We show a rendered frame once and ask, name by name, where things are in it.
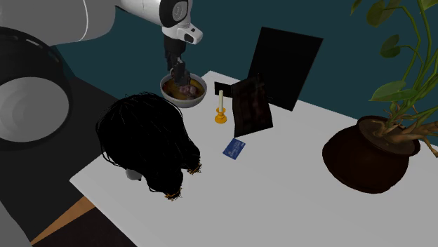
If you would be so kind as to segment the grey bowl with food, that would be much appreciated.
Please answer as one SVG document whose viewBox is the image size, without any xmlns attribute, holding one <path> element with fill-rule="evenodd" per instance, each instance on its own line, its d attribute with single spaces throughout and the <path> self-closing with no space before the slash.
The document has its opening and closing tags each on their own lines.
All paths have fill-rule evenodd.
<svg viewBox="0 0 438 247">
<path fill-rule="evenodd" d="M 198 105 L 206 96 L 207 84 L 206 82 L 196 74 L 190 74 L 190 85 L 197 88 L 194 96 L 188 97 L 179 91 L 179 89 L 173 83 L 170 74 L 167 74 L 160 81 L 159 88 L 162 96 L 172 102 L 179 108 L 191 108 Z"/>
</svg>

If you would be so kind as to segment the small black flat block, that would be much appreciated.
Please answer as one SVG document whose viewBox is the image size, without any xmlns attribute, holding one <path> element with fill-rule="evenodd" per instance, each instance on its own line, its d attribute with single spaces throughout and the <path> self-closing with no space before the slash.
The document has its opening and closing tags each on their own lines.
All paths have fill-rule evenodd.
<svg viewBox="0 0 438 247">
<path fill-rule="evenodd" d="M 232 86 L 229 84 L 224 84 L 218 81 L 214 82 L 214 93 L 219 95 L 219 92 L 223 92 L 223 96 L 226 98 L 232 98 Z"/>
</svg>

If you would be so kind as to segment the white candle in yellow holder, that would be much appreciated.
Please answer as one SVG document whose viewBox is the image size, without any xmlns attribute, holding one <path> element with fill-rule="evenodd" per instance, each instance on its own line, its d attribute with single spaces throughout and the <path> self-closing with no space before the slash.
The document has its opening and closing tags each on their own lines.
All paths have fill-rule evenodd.
<svg viewBox="0 0 438 247">
<path fill-rule="evenodd" d="M 217 124 L 224 124 L 227 121 L 225 116 L 226 109 L 224 108 L 224 95 L 223 90 L 218 92 L 218 108 L 216 109 L 215 122 Z"/>
</svg>

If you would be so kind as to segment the black shaggy wig figure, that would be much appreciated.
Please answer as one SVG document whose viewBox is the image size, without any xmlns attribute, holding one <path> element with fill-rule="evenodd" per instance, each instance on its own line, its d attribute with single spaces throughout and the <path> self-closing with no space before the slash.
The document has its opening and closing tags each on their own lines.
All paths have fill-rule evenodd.
<svg viewBox="0 0 438 247">
<path fill-rule="evenodd" d="M 182 112 L 154 93 L 142 92 L 114 102 L 95 131 L 104 159 L 144 178 L 151 192 L 171 201 L 180 197 L 183 170 L 201 169 L 199 148 L 187 134 Z"/>
</svg>

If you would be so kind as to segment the black upright flat panel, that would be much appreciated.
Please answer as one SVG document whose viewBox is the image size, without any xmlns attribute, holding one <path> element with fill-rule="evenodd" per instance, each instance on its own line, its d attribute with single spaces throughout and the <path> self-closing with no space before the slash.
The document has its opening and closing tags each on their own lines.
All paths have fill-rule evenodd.
<svg viewBox="0 0 438 247">
<path fill-rule="evenodd" d="M 321 37 L 262 27 L 248 77 L 261 75 L 268 102 L 292 111 L 322 43 Z"/>
</svg>

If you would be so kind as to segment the blue card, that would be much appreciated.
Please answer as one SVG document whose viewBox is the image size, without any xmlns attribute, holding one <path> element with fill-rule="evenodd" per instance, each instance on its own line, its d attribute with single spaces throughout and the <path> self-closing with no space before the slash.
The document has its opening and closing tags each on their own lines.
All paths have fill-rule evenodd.
<svg viewBox="0 0 438 247">
<path fill-rule="evenodd" d="M 236 160 L 246 143 L 233 138 L 223 151 L 225 156 Z"/>
</svg>

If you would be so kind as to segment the dark robot stand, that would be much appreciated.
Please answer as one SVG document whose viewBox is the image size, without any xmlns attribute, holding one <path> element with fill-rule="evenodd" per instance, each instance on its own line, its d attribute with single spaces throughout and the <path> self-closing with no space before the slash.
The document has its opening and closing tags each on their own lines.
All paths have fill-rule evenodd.
<svg viewBox="0 0 438 247">
<path fill-rule="evenodd" d="M 83 196 L 70 178 L 100 156 L 96 122 L 115 97 L 73 78 L 68 122 L 36 145 L 0 144 L 0 202 L 34 240 Z"/>
</svg>

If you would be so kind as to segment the plant in dark brown pot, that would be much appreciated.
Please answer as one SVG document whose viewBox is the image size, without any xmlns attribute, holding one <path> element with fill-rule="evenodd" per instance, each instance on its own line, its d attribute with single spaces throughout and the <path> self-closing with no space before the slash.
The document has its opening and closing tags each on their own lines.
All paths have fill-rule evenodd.
<svg viewBox="0 0 438 247">
<path fill-rule="evenodd" d="M 324 145 L 323 161 L 344 185 L 369 194 L 386 192 L 404 177 L 409 159 L 420 151 L 420 143 L 431 147 L 428 138 L 438 137 L 438 121 L 427 122 L 438 105 L 408 113 L 438 86 L 438 48 L 429 48 L 425 58 L 419 48 L 412 48 L 412 61 L 420 61 L 413 86 L 407 88 L 405 80 L 392 81 L 376 89 L 371 97 L 373 102 L 389 103 L 388 116 L 363 116 Z"/>
</svg>

